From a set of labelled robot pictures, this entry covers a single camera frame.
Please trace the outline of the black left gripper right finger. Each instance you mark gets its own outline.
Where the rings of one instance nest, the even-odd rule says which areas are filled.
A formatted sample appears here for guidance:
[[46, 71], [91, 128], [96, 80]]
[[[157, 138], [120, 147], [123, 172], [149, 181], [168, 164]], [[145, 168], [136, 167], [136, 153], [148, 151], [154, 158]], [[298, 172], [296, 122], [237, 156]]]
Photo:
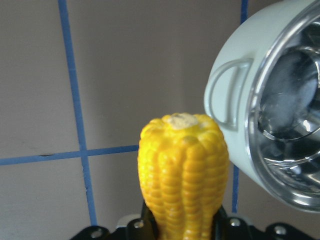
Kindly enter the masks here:
[[283, 222], [273, 223], [259, 230], [237, 215], [227, 215], [220, 207], [214, 216], [216, 240], [312, 240], [313, 237]]

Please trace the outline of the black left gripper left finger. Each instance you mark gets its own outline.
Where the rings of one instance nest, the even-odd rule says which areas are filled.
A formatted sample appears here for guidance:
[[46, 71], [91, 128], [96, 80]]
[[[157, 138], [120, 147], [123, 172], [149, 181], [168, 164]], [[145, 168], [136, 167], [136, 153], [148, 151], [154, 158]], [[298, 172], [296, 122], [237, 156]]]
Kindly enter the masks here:
[[138, 218], [124, 216], [119, 220], [115, 231], [92, 225], [75, 234], [72, 240], [156, 240], [158, 227], [152, 212], [145, 203], [142, 204]]

